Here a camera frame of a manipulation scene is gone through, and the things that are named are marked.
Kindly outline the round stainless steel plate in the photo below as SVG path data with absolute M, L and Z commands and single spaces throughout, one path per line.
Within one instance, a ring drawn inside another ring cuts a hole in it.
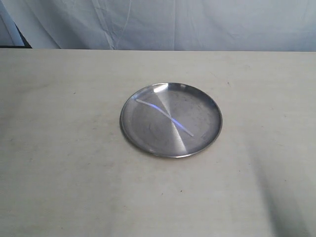
M 185 158 L 213 144 L 223 116 L 217 103 L 191 85 L 164 82 L 131 95 L 122 107 L 120 129 L 141 151 L 163 158 Z

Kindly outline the white backdrop cloth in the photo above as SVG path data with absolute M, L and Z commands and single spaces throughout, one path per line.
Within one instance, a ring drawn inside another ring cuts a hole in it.
M 4 0 L 33 48 L 315 51 L 313 0 Z

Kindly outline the dark frame behind table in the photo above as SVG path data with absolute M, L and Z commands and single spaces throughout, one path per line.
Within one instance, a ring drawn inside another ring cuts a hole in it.
M 0 47 L 1 48 L 17 48 L 17 49 L 21 49 L 21 48 L 26 48 L 26 49 L 32 49 L 31 45 L 27 42 L 26 38 L 23 36 L 23 34 L 21 33 L 21 31 L 19 30 L 19 28 L 17 27 L 17 25 L 15 25 L 19 36 L 21 38 L 22 43 L 19 43 L 19 45 L 4 45 L 1 44 Z

